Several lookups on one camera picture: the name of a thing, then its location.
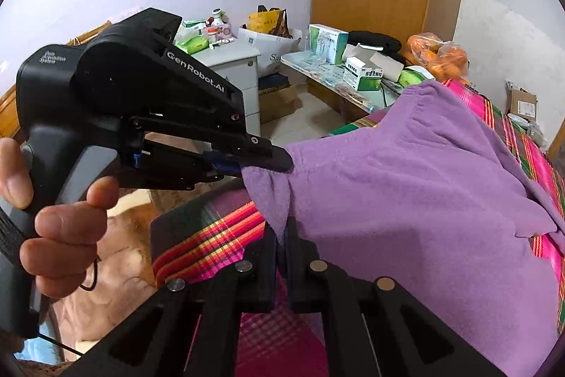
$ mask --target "tile floor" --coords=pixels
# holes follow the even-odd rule
[[[295,113],[261,125],[261,136],[276,146],[315,140],[344,126],[343,117],[301,86]]]

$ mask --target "green and white box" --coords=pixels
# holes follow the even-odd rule
[[[381,87],[382,69],[350,56],[345,63],[344,82],[357,91],[376,91]]]
[[[328,63],[344,63],[343,54],[349,33],[324,25],[310,25],[310,50]]]

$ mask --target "human hand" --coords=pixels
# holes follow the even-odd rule
[[[18,143],[10,138],[0,139],[0,194],[20,209],[33,199],[27,166]],[[39,238],[22,244],[20,260],[24,269],[35,275],[40,292],[62,298],[84,281],[96,258],[96,243],[106,232],[106,210],[116,205],[118,198],[117,180],[105,177],[90,186],[85,202],[48,206],[37,214]]]

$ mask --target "package box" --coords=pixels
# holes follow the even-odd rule
[[[344,63],[343,54],[349,33],[324,25],[310,25],[310,50],[328,63]]]
[[[508,113],[536,121],[537,97],[522,89],[513,88],[508,92]]]
[[[350,56],[345,63],[344,82],[357,91],[376,91],[381,87],[382,69]]]
[[[259,96],[261,123],[270,122],[295,112],[298,90],[295,85]]]

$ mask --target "screw head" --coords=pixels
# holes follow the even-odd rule
[[[317,259],[310,262],[310,270],[312,270],[312,272],[322,273],[325,272],[327,269],[328,269],[328,263],[325,260]]]
[[[253,268],[253,264],[249,260],[240,260],[236,262],[236,270],[239,273],[247,273]]]
[[[186,281],[181,278],[174,278],[167,282],[167,287],[173,292],[182,291],[186,286]]]
[[[387,277],[387,276],[384,276],[384,277],[379,278],[377,280],[377,287],[381,291],[392,291],[395,286],[396,286],[396,284],[395,284],[394,280],[392,278]]]

